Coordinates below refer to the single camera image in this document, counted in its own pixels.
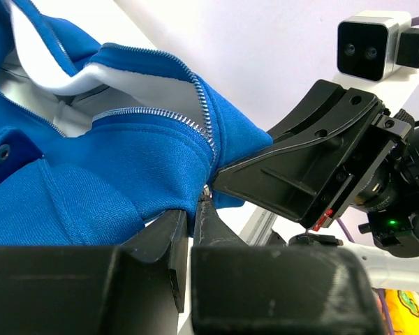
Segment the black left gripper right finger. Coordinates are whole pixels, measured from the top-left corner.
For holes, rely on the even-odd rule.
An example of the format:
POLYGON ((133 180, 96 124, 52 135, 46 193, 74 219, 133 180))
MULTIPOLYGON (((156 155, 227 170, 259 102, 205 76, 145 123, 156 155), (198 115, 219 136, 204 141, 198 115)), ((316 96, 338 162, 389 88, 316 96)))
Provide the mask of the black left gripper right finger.
POLYGON ((191 249, 196 334, 382 334, 359 259, 338 246, 248 246, 200 197, 191 249))

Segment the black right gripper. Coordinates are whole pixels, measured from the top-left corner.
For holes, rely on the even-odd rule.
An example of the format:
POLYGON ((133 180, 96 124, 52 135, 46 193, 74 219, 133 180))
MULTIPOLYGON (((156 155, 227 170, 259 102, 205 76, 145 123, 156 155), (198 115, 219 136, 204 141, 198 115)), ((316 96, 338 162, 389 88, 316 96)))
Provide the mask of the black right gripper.
POLYGON ((347 207, 395 201, 394 164, 413 127, 405 110, 379 114, 372 93, 318 80, 267 132, 272 145, 221 168, 212 186, 317 231, 347 207))

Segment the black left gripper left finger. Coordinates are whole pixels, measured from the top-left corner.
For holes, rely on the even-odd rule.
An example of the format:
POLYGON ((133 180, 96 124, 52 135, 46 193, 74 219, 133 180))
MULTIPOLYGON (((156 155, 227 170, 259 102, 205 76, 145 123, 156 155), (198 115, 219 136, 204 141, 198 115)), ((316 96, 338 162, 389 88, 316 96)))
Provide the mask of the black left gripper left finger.
POLYGON ((178 210, 121 246, 1 246, 0 334, 176 334, 187 257, 178 210))

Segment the blue zip-up jacket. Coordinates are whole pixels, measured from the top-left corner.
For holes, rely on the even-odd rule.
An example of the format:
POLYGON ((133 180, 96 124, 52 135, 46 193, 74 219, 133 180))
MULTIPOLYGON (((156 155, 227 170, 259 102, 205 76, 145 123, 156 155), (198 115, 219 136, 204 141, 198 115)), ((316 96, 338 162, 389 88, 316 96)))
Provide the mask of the blue zip-up jacket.
POLYGON ((0 246, 122 244, 194 218, 217 169, 272 144, 177 57, 0 1, 0 246))

